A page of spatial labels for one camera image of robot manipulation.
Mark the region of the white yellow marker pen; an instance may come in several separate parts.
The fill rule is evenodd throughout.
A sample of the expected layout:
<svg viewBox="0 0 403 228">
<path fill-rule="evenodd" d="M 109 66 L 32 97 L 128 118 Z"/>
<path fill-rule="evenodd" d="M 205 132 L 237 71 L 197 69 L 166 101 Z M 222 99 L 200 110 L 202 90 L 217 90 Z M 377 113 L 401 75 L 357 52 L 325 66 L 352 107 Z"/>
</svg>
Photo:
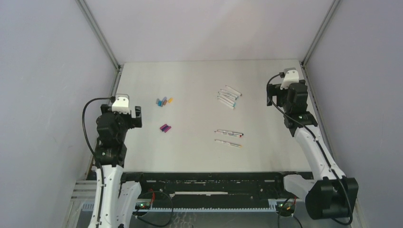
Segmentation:
<svg viewBox="0 0 403 228">
<path fill-rule="evenodd" d="M 226 145 L 229 145 L 229 146 L 237 147 L 237 148 L 241 148 L 241 147 L 242 147 L 242 145 L 236 144 L 236 143 L 232 143 L 232 142 L 222 141 L 222 140 L 218 140 L 218 139 L 215 139 L 214 141 L 219 142 L 219 143 L 222 143 L 222 144 L 226 144 Z"/>
</svg>

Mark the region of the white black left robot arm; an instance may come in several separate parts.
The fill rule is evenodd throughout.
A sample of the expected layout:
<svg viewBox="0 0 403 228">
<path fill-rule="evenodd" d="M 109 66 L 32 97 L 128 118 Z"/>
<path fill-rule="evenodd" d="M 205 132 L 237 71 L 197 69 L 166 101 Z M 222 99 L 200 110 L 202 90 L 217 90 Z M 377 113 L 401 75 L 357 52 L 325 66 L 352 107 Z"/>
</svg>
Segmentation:
<svg viewBox="0 0 403 228">
<path fill-rule="evenodd" d="M 127 152 L 125 136 L 129 129 L 142 127 L 141 107 L 135 107 L 135 116 L 114 111 L 106 104 L 101 106 L 101 112 L 96 120 L 96 194 L 89 227 L 126 228 L 136 200 L 149 190 L 141 180 L 121 180 Z"/>
</svg>

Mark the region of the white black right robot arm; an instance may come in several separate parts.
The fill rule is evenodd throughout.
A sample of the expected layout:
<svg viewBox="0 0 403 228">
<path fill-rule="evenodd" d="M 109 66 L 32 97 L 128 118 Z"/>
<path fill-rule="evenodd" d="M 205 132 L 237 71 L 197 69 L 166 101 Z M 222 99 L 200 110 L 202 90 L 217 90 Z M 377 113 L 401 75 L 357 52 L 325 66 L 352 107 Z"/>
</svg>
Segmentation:
<svg viewBox="0 0 403 228">
<path fill-rule="evenodd" d="M 308 91 L 304 81 L 287 89 L 280 84 L 267 85 L 267 105 L 274 106 L 284 117 L 284 125 L 297 141 L 311 168 L 313 179 L 299 174 L 286 175 L 275 184 L 282 198 L 291 193 L 302 199 L 312 219 L 332 219 L 350 225 L 359 185 L 339 168 L 325 146 L 318 123 L 308 107 Z"/>
</svg>

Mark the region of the plain white marker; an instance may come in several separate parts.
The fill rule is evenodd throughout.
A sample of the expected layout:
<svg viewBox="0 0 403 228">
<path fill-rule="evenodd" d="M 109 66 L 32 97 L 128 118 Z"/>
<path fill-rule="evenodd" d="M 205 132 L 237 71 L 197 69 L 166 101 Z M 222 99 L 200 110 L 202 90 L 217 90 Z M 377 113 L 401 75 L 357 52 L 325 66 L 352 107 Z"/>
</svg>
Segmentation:
<svg viewBox="0 0 403 228">
<path fill-rule="evenodd" d="M 222 104 L 224 104 L 225 106 L 227 106 L 227 107 L 229 107 L 230 109 L 232 109 L 232 110 L 234 110 L 235 109 L 235 107 L 232 105 L 232 104 L 229 104 L 229 103 L 227 103 L 227 102 L 225 102 L 225 101 L 223 101 L 223 100 L 218 100 L 220 103 L 222 103 Z"/>
</svg>

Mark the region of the white green marker pen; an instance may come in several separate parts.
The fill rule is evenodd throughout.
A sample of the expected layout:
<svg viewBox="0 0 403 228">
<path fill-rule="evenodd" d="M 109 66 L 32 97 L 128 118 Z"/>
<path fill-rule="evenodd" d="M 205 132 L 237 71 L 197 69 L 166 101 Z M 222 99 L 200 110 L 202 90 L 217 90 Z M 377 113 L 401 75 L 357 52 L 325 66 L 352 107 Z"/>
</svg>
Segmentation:
<svg viewBox="0 0 403 228">
<path fill-rule="evenodd" d="M 221 96 L 223 96 L 223 97 L 226 97 L 226 98 L 228 98 L 228 99 L 230 99 L 230 100 L 233 100 L 233 101 L 236 101 L 236 100 L 237 100 L 237 97 L 236 97 L 236 96 L 231 96 L 230 94 L 226 94 L 226 93 L 222 93 L 222 92 L 218 92 L 218 94 L 221 95 Z"/>
</svg>

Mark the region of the white red marker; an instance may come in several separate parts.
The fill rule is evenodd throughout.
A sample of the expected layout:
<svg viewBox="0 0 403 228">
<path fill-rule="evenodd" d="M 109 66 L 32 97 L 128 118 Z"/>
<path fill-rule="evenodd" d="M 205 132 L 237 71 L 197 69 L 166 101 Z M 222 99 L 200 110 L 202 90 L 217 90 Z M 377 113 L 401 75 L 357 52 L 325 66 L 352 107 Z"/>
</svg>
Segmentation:
<svg viewBox="0 0 403 228">
<path fill-rule="evenodd" d="M 243 136 L 242 134 L 236 134 L 236 133 L 230 133 L 230 132 L 221 132 L 221 131 L 214 131 L 214 132 L 218 133 L 218 134 L 223 134 L 226 136 L 232 136 L 232 137 L 238 137 L 238 138 Z"/>
</svg>

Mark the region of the white blue capped marker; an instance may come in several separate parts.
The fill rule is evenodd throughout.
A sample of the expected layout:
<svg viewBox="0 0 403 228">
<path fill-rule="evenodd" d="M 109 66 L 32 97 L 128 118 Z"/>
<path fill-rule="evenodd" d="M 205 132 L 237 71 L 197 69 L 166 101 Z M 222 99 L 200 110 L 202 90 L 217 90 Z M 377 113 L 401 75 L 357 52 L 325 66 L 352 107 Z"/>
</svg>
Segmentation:
<svg viewBox="0 0 403 228">
<path fill-rule="evenodd" d="M 220 97 L 218 97 L 217 99 L 218 99 L 222 104 L 224 104 L 224 105 L 226 105 L 227 107 L 229 107 L 230 109 L 235 109 L 234 104 L 232 104 L 232 103 L 230 103 L 230 102 L 228 102 L 228 101 L 226 101 L 225 99 L 220 98 Z"/>
</svg>

